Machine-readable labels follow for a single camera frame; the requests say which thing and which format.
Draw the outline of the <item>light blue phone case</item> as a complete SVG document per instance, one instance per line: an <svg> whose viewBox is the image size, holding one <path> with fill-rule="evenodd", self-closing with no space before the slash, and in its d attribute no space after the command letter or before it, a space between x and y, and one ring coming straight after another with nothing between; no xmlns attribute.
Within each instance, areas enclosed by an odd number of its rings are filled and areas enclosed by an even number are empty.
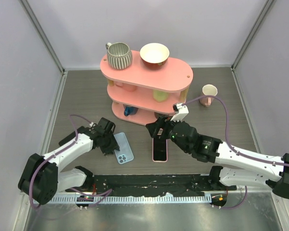
<svg viewBox="0 0 289 231"><path fill-rule="evenodd" d="M118 145L119 151L115 150L115 156L120 165L128 163L134 159L133 152L124 132L114 135Z"/></svg>

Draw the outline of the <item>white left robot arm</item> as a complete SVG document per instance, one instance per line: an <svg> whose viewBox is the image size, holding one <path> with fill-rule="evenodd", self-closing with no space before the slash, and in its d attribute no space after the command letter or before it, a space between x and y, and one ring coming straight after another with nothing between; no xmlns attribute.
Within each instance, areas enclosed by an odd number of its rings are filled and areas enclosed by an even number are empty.
<svg viewBox="0 0 289 231"><path fill-rule="evenodd" d="M115 128L115 123L102 117L98 123L89 122L87 127L75 128L59 142L56 150L43 155L32 154L18 183L19 190L28 195L31 207L38 209L57 192L71 188L88 192L94 184L93 173L81 166L70 171L64 168L95 148L100 148L105 155L118 151Z"/></svg>

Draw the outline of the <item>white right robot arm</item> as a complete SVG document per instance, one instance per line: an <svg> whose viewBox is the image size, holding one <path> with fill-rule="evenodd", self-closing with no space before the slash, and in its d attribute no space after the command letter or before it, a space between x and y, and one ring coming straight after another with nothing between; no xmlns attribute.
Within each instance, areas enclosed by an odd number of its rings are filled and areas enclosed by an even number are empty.
<svg viewBox="0 0 289 231"><path fill-rule="evenodd" d="M169 117L160 117L145 127L151 138L170 139L197 161L214 163L208 177L213 190L233 185L265 187L289 199L289 153L270 156L240 149Z"/></svg>

